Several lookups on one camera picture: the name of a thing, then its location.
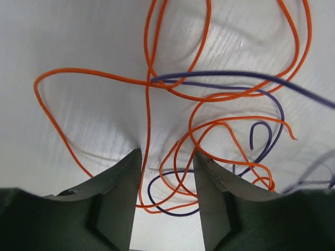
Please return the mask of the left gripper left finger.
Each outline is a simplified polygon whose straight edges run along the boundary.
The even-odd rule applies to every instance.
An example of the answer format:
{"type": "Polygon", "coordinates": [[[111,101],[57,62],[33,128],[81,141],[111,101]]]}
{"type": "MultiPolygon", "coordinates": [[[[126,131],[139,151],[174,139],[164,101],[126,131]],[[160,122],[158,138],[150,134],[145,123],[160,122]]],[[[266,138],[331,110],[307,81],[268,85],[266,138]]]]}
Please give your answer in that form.
{"type": "Polygon", "coordinates": [[[1,250],[128,250],[142,154],[54,196],[1,189],[1,250]]]}

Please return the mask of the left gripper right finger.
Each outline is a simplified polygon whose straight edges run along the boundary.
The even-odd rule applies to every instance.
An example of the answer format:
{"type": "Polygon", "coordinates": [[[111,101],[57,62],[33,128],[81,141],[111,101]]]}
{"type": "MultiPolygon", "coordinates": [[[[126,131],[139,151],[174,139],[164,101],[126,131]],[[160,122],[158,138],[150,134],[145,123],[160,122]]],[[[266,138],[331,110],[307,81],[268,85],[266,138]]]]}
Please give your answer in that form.
{"type": "Polygon", "coordinates": [[[206,250],[334,250],[334,191],[265,190],[197,152],[193,159],[206,250]]]}

